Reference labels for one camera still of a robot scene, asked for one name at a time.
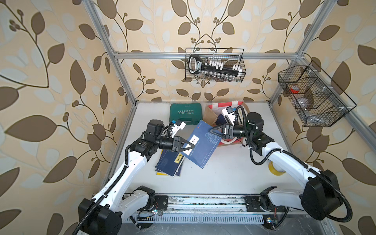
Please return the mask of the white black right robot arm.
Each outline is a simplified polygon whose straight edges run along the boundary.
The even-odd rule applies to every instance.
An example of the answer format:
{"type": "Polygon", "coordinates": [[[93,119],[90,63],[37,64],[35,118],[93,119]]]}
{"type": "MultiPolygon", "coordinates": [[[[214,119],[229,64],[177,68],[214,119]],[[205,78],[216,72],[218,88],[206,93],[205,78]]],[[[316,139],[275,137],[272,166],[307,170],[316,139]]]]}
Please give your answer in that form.
{"type": "Polygon", "coordinates": [[[341,192],[337,176],[330,170],[322,171],[283,149],[263,132],[264,121],[258,113],[246,113],[243,106],[225,107],[221,111],[226,122],[210,132],[223,140],[243,139],[249,149],[251,162],[263,165],[270,162],[276,172],[287,173],[302,187],[283,190],[271,186],[259,195],[257,205],[269,212],[277,207],[305,211],[316,220],[324,218],[336,222],[351,221],[353,210],[341,192]]]}

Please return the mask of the purple navy barcode book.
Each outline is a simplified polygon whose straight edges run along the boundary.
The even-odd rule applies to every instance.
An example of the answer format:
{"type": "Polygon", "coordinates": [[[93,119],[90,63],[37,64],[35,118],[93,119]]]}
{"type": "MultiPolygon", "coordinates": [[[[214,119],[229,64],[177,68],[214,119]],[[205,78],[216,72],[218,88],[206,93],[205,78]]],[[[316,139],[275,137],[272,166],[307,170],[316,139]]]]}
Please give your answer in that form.
{"type": "Polygon", "coordinates": [[[195,148],[190,154],[181,154],[200,168],[204,168],[221,142],[221,138],[210,133],[212,127],[201,120],[189,137],[195,148]]]}

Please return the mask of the burlap canvas bag red front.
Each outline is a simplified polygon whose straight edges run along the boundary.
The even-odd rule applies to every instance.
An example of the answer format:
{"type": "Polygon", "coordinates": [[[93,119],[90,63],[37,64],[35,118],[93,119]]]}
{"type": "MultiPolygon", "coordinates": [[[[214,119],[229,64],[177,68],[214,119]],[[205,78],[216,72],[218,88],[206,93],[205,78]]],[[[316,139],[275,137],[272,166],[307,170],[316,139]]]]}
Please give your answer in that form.
{"type": "MultiPolygon", "coordinates": [[[[221,124],[227,124],[227,120],[224,117],[222,110],[231,106],[231,108],[235,111],[238,106],[242,106],[246,110],[246,115],[250,112],[248,106],[243,101],[231,101],[231,102],[222,102],[222,103],[212,103],[205,106],[203,112],[203,121],[209,124],[212,127],[221,124]]],[[[237,139],[232,141],[230,139],[223,140],[219,143],[218,147],[224,147],[229,145],[246,145],[246,141],[244,138],[237,139]]]]}

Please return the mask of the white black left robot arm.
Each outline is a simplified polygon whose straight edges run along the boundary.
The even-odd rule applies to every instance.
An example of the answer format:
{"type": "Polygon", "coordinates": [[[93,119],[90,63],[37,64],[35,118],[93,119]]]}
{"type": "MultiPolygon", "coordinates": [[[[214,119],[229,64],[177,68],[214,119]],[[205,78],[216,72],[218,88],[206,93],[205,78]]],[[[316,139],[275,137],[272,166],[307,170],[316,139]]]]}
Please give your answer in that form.
{"type": "Polygon", "coordinates": [[[165,126],[161,120],[149,121],[146,131],[132,144],[124,148],[124,164],[107,184],[92,198],[83,199],[78,206],[79,222],[74,235],[116,235],[124,221],[134,221],[133,213],[154,206],[155,191],[141,186],[130,196],[124,197],[136,174],[149,162],[157,150],[180,153],[195,145],[177,136],[186,124],[171,121],[165,126]]]}

